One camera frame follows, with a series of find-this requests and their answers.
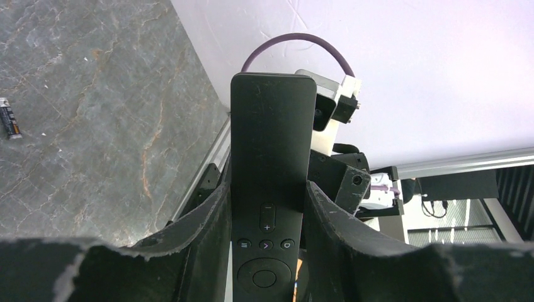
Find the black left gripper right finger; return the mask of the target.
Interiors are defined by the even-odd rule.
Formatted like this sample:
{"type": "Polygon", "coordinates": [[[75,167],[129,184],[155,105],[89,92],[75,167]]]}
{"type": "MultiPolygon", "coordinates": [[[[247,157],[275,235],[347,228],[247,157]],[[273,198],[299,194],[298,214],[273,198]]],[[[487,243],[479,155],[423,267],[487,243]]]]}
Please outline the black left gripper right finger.
{"type": "Polygon", "coordinates": [[[533,244],[438,244],[388,237],[307,183],[304,233],[313,301],[532,301],[533,244]]]}

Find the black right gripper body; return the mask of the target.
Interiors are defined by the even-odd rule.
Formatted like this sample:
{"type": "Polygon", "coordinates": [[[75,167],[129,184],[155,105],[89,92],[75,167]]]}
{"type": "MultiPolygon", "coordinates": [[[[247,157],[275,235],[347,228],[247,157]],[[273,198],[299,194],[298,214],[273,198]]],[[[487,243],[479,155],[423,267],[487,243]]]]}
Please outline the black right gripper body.
{"type": "Polygon", "coordinates": [[[353,215],[370,196],[370,167],[363,152],[354,145],[335,143],[333,155],[311,150],[308,180],[340,208],[353,215]]]}

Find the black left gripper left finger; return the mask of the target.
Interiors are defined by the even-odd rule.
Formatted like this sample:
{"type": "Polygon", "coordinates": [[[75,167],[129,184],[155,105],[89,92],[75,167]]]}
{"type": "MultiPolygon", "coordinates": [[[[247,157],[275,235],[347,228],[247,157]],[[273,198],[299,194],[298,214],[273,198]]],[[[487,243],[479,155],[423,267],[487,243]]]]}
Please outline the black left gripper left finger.
{"type": "Polygon", "coordinates": [[[1,240],[2,301],[223,301],[231,160],[203,203],[131,247],[97,238],[1,240]]]}

